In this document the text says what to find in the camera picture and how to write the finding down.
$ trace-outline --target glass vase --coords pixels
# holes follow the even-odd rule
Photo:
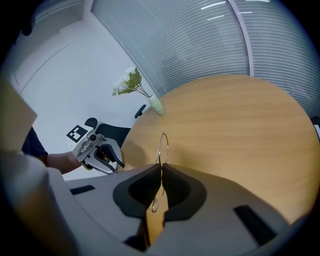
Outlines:
[[[162,105],[161,101],[158,99],[157,96],[152,95],[148,98],[150,106],[154,109],[154,111],[159,115],[162,116],[166,110]]]

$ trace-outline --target window blinds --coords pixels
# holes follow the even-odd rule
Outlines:
[[[254,76],[281,87],[320,116],[319,55],[278,0],[233,0],[243,18]],[[228,0],[95,0],[92,12],[159,96],[219,74],[249,75],[247,46]]]
[[[309,36],[278,0],[234,0],[252,48],[254,76],[285,90],[320,116],[320,62]]]
[[[159,96],[205,76],[249,74],[228,0],[96,0],[92,11]]]

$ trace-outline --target round wooden table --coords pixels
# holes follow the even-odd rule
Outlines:
[[[125,170],[155,163],[166,132],[169,164],[235,181],[289,223],[311,209],[320,183],[319,141],[305,111],[285,91],[255,77],[218,75],[160,100],[165,114],[149,108],[125,139]],[[156,213],[147,211],[151,242],[167,209],[164,195]]]

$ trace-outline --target black handle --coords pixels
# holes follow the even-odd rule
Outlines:
[[[311,117],[310,120],[314,126],[320,125],[320,117],[319,116]]]
[[[138,110],[138,112],[134,115],[134,118],[138,118],[142,115],[142,110],[145,109],[147,105],[142,105],[142,107],[140,107],[140,109]]]

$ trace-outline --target dark sleeve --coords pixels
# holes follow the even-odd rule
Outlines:
[[[28,135],[26,136],[26,139],[22,146],[22,151],[23,153],[34,156],[36,158],[42,155],[48,155],[47,151],[45,151],[44,147],[39,141],[33,127],[30,129]]]

